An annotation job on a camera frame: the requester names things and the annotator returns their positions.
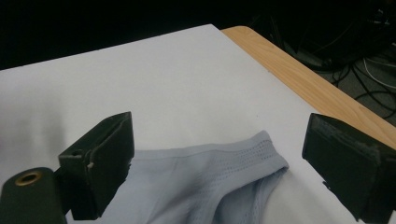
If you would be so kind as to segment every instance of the black plastic bracket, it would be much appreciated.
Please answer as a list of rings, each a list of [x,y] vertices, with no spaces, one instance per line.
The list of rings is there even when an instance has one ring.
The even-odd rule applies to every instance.
[[[38,167],[11,177],[0,198],[0,223],[64,224],[95,220],[114,198],[134,156],[130,112],[102,120],[59,155],[61,167]]]
[[[311,114],[303,158],[353,215],[388,223],[396,209],[396,150],[339,119]]]

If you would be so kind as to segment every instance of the wooden table edge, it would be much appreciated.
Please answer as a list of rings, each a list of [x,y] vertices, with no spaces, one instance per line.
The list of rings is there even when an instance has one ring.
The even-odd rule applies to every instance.
[[[246,26],[221,30],[320,114],[340,119],[396,148],[396,127]]]

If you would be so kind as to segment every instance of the black cable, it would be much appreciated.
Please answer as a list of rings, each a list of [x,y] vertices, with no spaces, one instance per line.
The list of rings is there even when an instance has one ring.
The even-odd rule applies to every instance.
[[[382,62],[379,62],[379,61],[376,61],[376,60],[373,60],[373,59],[370,59],[370,58],[366,58],[366,61],[378,64],[378,65],[381,65],[381,66],[386,66],[388,68],[396,68],[396,64],[392,64],[392,63],[382,63]]]
[[[319,7],[319,1],[315,1],[314,3],[315,3],[315,4],[312,5],[312,8],[318,9],[318,7]],[[299,42],[299,44],[298,44],[298,46],[297,46],[296,52],[298,52],[298,51],[302,48],[303,43],[305,42],[306,35],[307,35],[308,32],[310,31],[311,26],[312,26],[312,24],[314,23],[315,17],[318,15],[318,13],[319,13],[319,10],[313,10],[312,13],[311,13],[311,15],[309,16],[309,19],[308,19],[309,23],[306,25],[306,28],[305,28],[305,30],[304,30],[304,32],[303,32],[303,35],[302,35],[301,38],[300,38],[300,42]]]
[[[341,39],[341,38],[344,36],[344,34],[346,34],[346,33],[350,30],[350,28],[355,24],[355,22],[356,22],[356,21],[353,20],[353,21],[348,25],[348,27],[347,27],[339,36],[337,36],[333,41],[331,41],[331,42],[329,42],[328,44],[326,44],[326,45],[324,45],[324,46],[322,46],[322,47],[320,47],[320,48],[314,50],[312,53],[313,53],[313,54],[316,54],[316,53],[318,53],[319,51],[322,51],[322,50],[328,48],[329,46],[333,45],[335,42],[337,42],[339,39]]]
[[[382,60],[386,60],[390,63],[396,63],[396,59],[394,57],[388,55],[385,52],[378,53],[378,55],[376,55],[376,57],[379,59],[382,59]]]
[[[347,65],[346,68],[347,68],[346,72],[343,74],[343,71],[344,71],[344,69],[343,69],[343,71],[340,72],[340,76],[338,78],[335,78],[335,73],[332,73],[332,79],[334,80],[334,82],[332,82],[332,84],[335,87],[338,88],[338,84],[340,84],[340,82],[342,80],[344,80],[349,75],[350,65]]]
[[[362,74],[364,74],[365,76],[367,76],[364,72],[362,72],[359,67],[356,64],[351,65],[351,70],[353,72],[353,74],[355,75],[356,79],[359,81],[359,83],[361,84],[361,86],[364,88],[364,90],[366,91],[366,93],[363,94],[363,96],[368,95],[370,96],[374,101],[376,101],[379,105],[381,105],[382,107],[386,108],[387,110],[391,111],[392,113],[389,116],[393,116],[396,113],[396,106],[395,108],[391,108],[388,105],[384,105],[382,102],[380,102],[374,95],[373,92],[376,91],[369,91],[367,86],[364,84],[364,82],[361,80],[361,78],[359,77],[359,74],[356,72],[356,69],[358,69]],[[384,92],[389,94],[392,98],[394,103],[396,104],[396,95],[394,92],[390,91],[388,88],[386,88],[385,86],[383,86],[382,84],[378,83],[375,81],[375,83],[377,83],[378,85],[380,85],[383,89]]]
[[[272,33],[274,35],[274,42],[280,49],[285,50],[286,49],[285,43],[283,41],[282,35],[280,34],[276,18],[273,16],[270,16],[270,22],[271,22]]]
[[[354,99],[355,99],[356,101],[359,101],[360,98],[365,97],[365,96],[369,96],[369,94],[378,94],[378,93],[388,93],[388,92],[387,92],[387,91],[370,91],[370,93],[369,93],[369,92],[366,92],[366,93],[364,93],[364,94],[358,95],[358,96],[355,97]],[[388,115],[386,115],[386,116],[384,116],[384,117],[381,117],[381,118],[382,118],[382,119],[389,119],[390,117],[392,117],[392,116],[395,115],[395,114],[396,114],[396,108],[393,109],[393,110],[390,110],[390,114],[388,114]]]
[[[312,64],[309,62],[306,62],[296,56],[293,56],[292,54],[289,53],[289,55],[291,55],[295,60],[297,60],[299,63],[302,63],[303,65],[305,65],[306,67],[308,67],[309,69],[313,70],[314,72],[332,72],[335,70],[340,70],[343,69],[344,66],[322,66],[322,65],[316,65],[316,64]]]

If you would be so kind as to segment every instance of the cable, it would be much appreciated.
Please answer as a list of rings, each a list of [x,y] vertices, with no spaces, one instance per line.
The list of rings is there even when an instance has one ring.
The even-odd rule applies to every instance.
[[[384,82],[382,82],[382,81],[376,79],[376,78],[369,72],[369,69],[367,68],[367,63],[366,63],[366,59],[365,59],[365,58],[363,58],[363,62],[364,62],[364,67],[366,68],[367,74],[368,74],[373,80],[375,80],[376,82],[378,82],[378,83],[380,83],[381,85],[384,85],[384,86],[386,86],[386,87],[389,87],[389,88],[392,88],[392,89],[396,89],[396,86],[391,86],[391,85],[389,85],[389,84],[387,84],[387,83],[384,83]]]
[[[315,1],[315,3],[316,3],[315,5],[311,6],[312,8],[319,7],[319,1]],[[308,34],[308,31],[310,30],[312,23],[314,23],[315,17],[318,15],[318,13],[319,13],[319,10],[313,10],[313,12],[311,13],[309,20],[308,20],[309,23],[306,25],[306,28],[303,32],[303,35],[300,38],[300,42],[299,42],[298,46],[297,46],[297,52],[301,49],[303,43],[305,42],[306,35]]]
[[[361,86],[364,88],[364,90],[366,91],[365,94],[369,95],[374,101],[376,101],[379,105],[381,105],[382,107],[386,108],[387,110],[389,110],[389,111],[394,111],[394,110],[396,110],[396,108],[391,108],[391,107],[389,107],[389,106],[387,106],[387,105],[384,105],[384,104],[383,104],[382,102],[380,102],[375,96],[373,96],[373,95],[371,94],[371,91],[369,91],[368,88],[366,87],[366,85],[363,83],[363,81],[362,81],[361,78],[359,77],[358,73],[356,72],[355,68],[358,69],[361,73],[363,73],[363,72],[357,67],[356,64],[354,64],[354,66],[353,66],[353,65],[351,66],[351,69],[352,69],[353,74],[355,75],[356,79],[359,81],[359,83],[361,84]],[[390,90],[388,90],[386,87],[384,87],[384,86],[382,86],[382,85],[381,85],[381,87],[383,87],[384,90],[385,90],[385,92],[387,92],[388,94],[390,94],[390,95],[393,97],[393,101],[394,101],[395,104],[396,104],[396,96],[394,95],[395,93],[391,92]]]
[[[370,96],[370,94],[378,94],[378,93],[388,93],[388,92],[387,92],[387,91],[370,91],[370,92],[366,92],[366,93],[364,93],[364,94],[361,94],[361,95],[355,97],[354,99],[355,99],[356,101],[359,101],[359,99],[362,98],[362,97]],[[395,115],[395,114],[396,114],[396,108],[393,109],[393,110],[390,110],[390,114],[388,114],[388,115],[382,117],[382,119],[389,119],[390,117],[392,117],[392,116]]]
[[[303,59],[298,58],[296,55],[291,54],[290,52],[286,51],[291,57],[293,57],[295,60],[297,60],[299,63],[302,63],[303,65],[305,65],[306,67],[308,67],[309,69],[320,73],[320,72],[333,72],[333,71],[338,71],[344,68],[344,66],[342,65],[337,65],[334,66],[332,64],[332,66],[323,66],[323,65],[316,65],[316,64],[312,64],[309,63]]]
[[[355,68],[362,74],[364,74],[366,77],[370,78],[370,80],[372,80],[374,83],[378,84],[378,86],[382,87],[385,91],[389,92],[389,93],[394,93],[392,91],[390,91],[386,86],[382,85],[381,83],[375,81],[374,79],[372,79],[368,74],[366,74],[366,72],[363,72],[356,64]]]
[[[384,65],[384,66],[387,66],[387,67],[394,67],[394,68],[396,68],[396,64],[391,64],[391,63],[381,63],[381,62],[378,62],[378,61],[376,61],[376,60],[369,59],[369,58],[366,58],[366,60],[367,60],[367,61],[370,61],[370,62],[372,62],[372,63],[381,64],[381,65]]]
[[[388,55],[386,52],[380,52],[378,55],[376,55],[376,57],[383,60],[387,60],[389,62],[396,62],[395,58],[392,57],[391,55]]]
[[[312,53],[313,53],[313,54],[318,53],[319,51],[321,51],[321,50],[323,50],[323,49],[326,49],[326,48],[329,47],[330,45],[332,45],[332,44],[334,44],[335,42],[337,42],[339,39],[341,39],[341,37],[343,37],[344,34],[347,33],[347,31],[349,31],[349,29],[352,27],[352,25],[353,25],[354,23],[355,23],[355,21],[352,21],[352,23],[350,23],[350,24],[348,25],[348,27],[345,29],[345,31],[343,31],[343,33],[341,33],[339,36],[337,36],[332,42],[328,43],[328,44],[325,45],[325,46],[322,46],[321,48],[319,48],[319,49],[313,51]]]
[[[344,73],[344,75],[343,75],[343,71],[344,71],[344,69],[343,69],[343,70],[340,72],[340,76],[339,76],[338,78],[335,78],[335,73],[332,73],[332,79],[334,79],[334,82],[332,82],[332,84],[333,84],[335,87],[337,87],[337,88],[338,88],[338,84],[339,84],[342,80],[344,80],[344,78],[346,78],[346,77],[349,75],[350,66],[347,65],[346,67],[347,67],[347,70],[346,70],[346,72]]]

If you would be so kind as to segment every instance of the light blue cloth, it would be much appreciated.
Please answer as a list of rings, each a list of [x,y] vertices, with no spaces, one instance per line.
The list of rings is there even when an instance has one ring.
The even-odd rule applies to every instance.
[[[288,167],[264,131],[232,144],[137,150],[111,223],[261,223]]]

